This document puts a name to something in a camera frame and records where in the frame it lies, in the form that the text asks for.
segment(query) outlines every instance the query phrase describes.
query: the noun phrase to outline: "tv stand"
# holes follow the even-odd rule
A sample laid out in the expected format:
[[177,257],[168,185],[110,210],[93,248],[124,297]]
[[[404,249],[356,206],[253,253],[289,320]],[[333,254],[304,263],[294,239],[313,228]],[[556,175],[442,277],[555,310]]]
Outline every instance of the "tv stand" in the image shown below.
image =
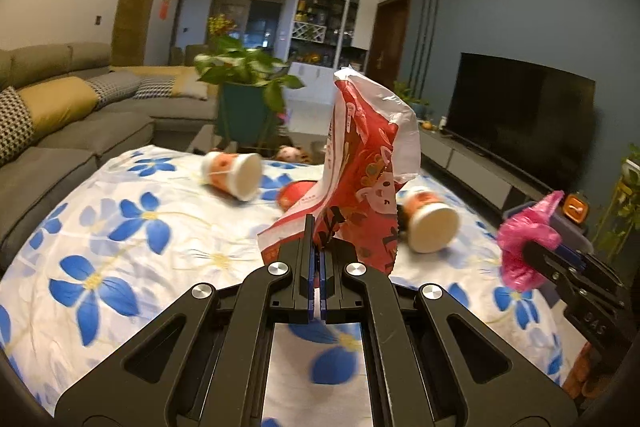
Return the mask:
[[470,190],[502,213],[545,195],[522,177],[498,165],[489,155],[444,136],[437,131],[420,129],[420,151],[423,156],[462,182]]

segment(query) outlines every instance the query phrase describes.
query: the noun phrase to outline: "black tv screen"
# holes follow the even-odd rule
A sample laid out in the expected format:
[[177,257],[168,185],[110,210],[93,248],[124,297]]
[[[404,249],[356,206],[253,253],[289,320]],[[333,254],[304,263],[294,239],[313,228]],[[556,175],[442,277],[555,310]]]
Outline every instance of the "black tv screen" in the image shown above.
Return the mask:
[[595,82],[463,53],[446,129],[552,189],[569,190],[593,137]]

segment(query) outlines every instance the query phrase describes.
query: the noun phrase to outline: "metal bolt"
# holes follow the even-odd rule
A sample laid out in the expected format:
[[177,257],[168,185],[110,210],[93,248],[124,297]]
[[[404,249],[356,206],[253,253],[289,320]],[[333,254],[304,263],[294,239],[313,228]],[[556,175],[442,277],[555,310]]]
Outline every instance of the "metal bolt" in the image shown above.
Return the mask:
[[213,293],[213,289],[208,284],[198,284],[191,289],[191,295],[196,299],[206,299]]
[[289,266],[285,263],[281,263],[281,261],[276,261],[269,265],[268,270],[271,275],[284,275],[289,271]]
[[424,298],[434,301],[442,297],[442,288],[436,284],[428,284],[422,288],[422,295],[424,295]]
[[362,263],[350,263],[347,265],[346,270],[349,275],[357,277],[358,275],[362,275],[364,272],[366,272],[367,267]]

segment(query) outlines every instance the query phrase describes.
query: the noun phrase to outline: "blue wall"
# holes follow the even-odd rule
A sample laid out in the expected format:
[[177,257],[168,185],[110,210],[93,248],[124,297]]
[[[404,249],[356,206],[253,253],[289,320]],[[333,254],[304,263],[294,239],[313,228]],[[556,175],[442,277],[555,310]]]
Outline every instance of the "blue wall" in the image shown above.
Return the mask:
[[[439,0],[434,23],[430,0],[413,1],[399,80],[424,81],[422,96],[436,118],[448,111],[462,52],[596,81],[598,124],[576,187],[592,204],[606,203],[628,143],[640,144],[640,0]],[[418,19],[423,34],[433,25],[433,45],[428,64],[412,70]]]

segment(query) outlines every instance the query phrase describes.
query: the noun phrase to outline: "gray pillow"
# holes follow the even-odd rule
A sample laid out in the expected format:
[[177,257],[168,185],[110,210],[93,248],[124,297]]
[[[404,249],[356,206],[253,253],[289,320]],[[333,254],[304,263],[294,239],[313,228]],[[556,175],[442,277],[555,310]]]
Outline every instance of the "gray pillow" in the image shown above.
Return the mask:
[[174,74],[154,74],[142,80],[133,98],[168,98],[174,89]]
[[13,87],[0,92],[0,167],[16,158],[33,140],[29,109]]
[[95,108],[100,109],[110,103],[132,97],[140,87],[142,79],[130,71],[122,70],[87,78],[85,82],[97,93],[99,100]]

